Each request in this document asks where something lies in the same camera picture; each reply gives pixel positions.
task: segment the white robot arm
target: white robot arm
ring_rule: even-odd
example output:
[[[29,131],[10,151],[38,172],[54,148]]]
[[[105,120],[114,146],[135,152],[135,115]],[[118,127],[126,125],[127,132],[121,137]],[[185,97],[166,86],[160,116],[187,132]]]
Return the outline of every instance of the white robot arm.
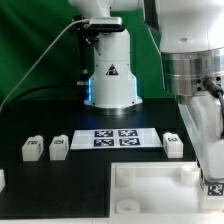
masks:
[[[140,0],[69,0],[82,16],[111,21],[111,10],[134,10]],[[123,114],[142,103],[137,96],[136,77],[130,70],[130,36],[123,32],[101,32],[94,44],[95,72],[89,79],[85,105],[104,114]]]
[[[146,6],[156,6],[164,87],[177,96],[205,181],[224,183],[223,118],[216,94],[205,88],[208,81],[224,86],[224,2],[144,2],[148,14]]]

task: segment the white card with markers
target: white card with markers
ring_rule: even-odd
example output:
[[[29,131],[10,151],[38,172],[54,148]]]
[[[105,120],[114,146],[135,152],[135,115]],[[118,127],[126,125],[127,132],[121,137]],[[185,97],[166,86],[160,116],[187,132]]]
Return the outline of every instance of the white card with markers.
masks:
[[[76,130],[71,149],[162,147],[154,128]]]

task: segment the warning triangle label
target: warning triangle label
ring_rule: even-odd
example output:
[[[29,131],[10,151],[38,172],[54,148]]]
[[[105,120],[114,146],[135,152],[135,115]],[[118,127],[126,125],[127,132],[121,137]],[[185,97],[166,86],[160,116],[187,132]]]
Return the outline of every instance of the warning triangle label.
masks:
[[[118,72],[113,64],[110,66],[106,75],[118,75]]]

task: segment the small white block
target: small white block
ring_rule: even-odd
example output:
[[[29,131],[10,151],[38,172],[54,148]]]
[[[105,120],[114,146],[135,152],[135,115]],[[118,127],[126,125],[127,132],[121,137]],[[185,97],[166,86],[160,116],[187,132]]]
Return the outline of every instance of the small white block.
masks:
[[[65,160],[68,148],[68,137],[66,135],[54,137],[50,145],[50,160]]]
[[[135,184],[135,168],[118,166],[116,168],[116,183],[121,187],[131,187]]]
[[[168,158],[183,158],[183,143],[177,134],[164,134],[163,147]]]
[[[196,186],[199,182],[200,169],[197,165],[185,165],[181,169],[181,182],[185,185]]]
[[[38,161],[43,149],[43,137],[29,137],[22,147],[23,161]]]
[[[135,200],[122,200],[116,204],[116,212],[119,214],[139,214],[140,204]]]
[[[0,192],[2,192],[3,188],[5,187],[5,176],[4,171],[0,170]]]

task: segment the green backdrop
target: green backdrop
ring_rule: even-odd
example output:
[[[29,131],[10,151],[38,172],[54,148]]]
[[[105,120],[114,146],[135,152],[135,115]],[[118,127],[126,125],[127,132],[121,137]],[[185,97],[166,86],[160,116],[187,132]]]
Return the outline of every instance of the green backdrop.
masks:
[[[75,15],[79,12],[67,0],[0,1],[0,101]],[[142,10],[112,15],[122,17],[130,32],[131,70],[138,78],[139,95],[143,98],[173,97],[163,90],[160,59],[143,23]],[[159,34],[153,35],[158,44]],[[89,50],[91,73],[92,57],[92,50]],[[38,86],[76,83],[79,75],[77,39],[67,32],[14,96]]]

